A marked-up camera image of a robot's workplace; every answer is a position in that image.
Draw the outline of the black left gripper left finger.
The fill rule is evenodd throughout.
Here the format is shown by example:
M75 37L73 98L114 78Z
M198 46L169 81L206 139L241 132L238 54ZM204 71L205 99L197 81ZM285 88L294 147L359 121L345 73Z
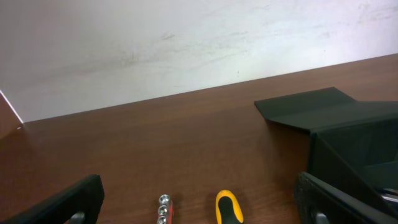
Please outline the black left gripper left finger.
M103 200L101 177L89 175L3 223L65 223L77 213L83 214L82 223L96 223Z

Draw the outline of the silver wrench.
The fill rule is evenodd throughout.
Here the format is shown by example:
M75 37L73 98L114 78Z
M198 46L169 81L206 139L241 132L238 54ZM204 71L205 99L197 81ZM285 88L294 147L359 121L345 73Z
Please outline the silver wrench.
M398 203L397 190L395 189L378 189L381 197L389 203Z

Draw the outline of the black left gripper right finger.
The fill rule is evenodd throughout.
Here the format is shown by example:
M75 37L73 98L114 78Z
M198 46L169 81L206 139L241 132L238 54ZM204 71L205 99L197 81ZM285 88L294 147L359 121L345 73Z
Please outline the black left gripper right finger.
M300 221L304 224L397 224L397 218L357 200L306 172L298 175L294 200Z

